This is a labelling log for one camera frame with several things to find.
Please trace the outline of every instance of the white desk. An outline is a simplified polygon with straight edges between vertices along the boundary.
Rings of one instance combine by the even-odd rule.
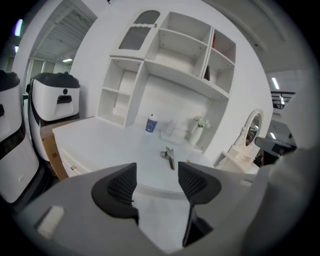
[[[87,167],[87,172],[137,163],[138,185],[161,192],[183,194],[178,182],[179,161],[213,167],[202,153],[162,141],[159,132],[148,133],[135,124],[121,129],[92,117],[55,128],[53,133],[61,158],[67,152]],[[166,147],[174,149],[175,170],[160,156]],[[72,171],[66,168],[66,172],[69,175]],[[77,169],[77,175],[84,173]]]

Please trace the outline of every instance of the white appliance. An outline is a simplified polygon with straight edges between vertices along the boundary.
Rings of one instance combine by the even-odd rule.
[[[45,161],[40,128],[79,118],[79,81],[67,73],[40,73],[28,86],[28,119],[33,146]]]
[[[14,203],[39,168],[22,119],[20,80],[0,70],[0,194]]]

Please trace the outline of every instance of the floor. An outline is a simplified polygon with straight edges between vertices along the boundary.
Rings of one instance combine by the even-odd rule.
[[[136,189],[132,199],[139,211],[139,228],[144,234],[166,253],[181,250],[190,208],[187,198]]]

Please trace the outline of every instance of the mirror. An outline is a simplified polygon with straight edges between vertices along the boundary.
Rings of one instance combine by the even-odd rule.
[[[245,145],[248,146],[255,139],[260,126],[259,114],[257,114],[252,120],[248,133],[245,138]]]

